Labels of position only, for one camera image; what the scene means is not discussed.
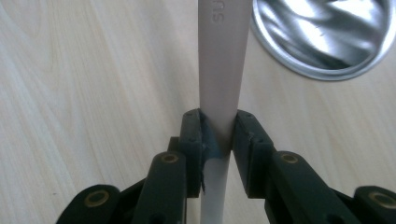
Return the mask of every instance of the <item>round metal dish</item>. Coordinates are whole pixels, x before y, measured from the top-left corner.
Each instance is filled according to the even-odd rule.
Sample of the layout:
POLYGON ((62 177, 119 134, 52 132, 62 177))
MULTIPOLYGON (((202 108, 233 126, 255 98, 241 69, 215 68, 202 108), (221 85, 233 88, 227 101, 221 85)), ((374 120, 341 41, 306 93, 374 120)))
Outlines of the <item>round metal dish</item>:
POLYGON ((291 70, 321 80, 363 74, 396 33, 394 0, 253 0, 252 27, 291 70))

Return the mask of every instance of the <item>black clamp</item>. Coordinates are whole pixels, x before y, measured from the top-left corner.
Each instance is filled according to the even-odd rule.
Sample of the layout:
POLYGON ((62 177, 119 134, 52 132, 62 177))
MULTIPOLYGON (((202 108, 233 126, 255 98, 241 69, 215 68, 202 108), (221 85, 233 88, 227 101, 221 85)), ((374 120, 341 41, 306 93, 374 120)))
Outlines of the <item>black clamp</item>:
MULTIPOLYGON (((84 189, 57 223, 185 223, 186 199, 202 186, 205 117, 199 109, 183 116, 180 137, 154 157, 148 176, 120 192, 108 185, 84 189)), ((396 223, 396 194, 375 186, 360 187, 353 198, 329 188, 306 160, 276 151, 252 114, 238 111, 233 153, 249 198, 265 199, 272 224, 396 223)))

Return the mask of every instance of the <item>screw hole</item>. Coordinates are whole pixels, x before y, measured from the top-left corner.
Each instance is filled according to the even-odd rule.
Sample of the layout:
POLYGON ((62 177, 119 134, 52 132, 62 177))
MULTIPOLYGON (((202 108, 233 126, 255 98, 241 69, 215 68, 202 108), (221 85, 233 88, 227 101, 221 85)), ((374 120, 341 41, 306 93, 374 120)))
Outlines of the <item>screw hole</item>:
POLYGON ((88 196, 84 200, 84 203, 87 207, 97 207, 104 204, 109 197, 110 196, 108 195, 107 191, 105 191, 104 189, 100 189, 88 194, 88 196))
POLYGON ((369 198, 382 207, 396 209, 396 200, 386 194, 374 191, 369 194, 369 198))
POLYGON ((174 154, 166 154, 161 157, 161 160, 166 163, 173 163, 175 161, 178 161, 178 156, 174 154))
POLYGON ((148 224, 163 224, 165 223, 165 220, 166 220, 166 216, 164 214, 156 213, 151 215, 148 224))
POLYGON ((298 161, 297 157, 290 154, 283 154, 280 158, 287 163, 296 163, 298 161))
POLYGON ((326 221, 331 224, 345 224, 344 220, 341 217, 333 214, 327 215, 326 221))

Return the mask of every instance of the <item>shiny metal object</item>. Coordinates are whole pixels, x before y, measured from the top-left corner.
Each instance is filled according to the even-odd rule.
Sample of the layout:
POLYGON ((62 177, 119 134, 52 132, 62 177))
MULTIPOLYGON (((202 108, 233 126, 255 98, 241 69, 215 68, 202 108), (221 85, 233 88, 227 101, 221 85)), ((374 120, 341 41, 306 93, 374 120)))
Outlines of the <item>shiny metal object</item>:
POLYGON ((253 0, 252 27, 291 70, 321 80, 363 74, 396 33, 395 0, 253 0))

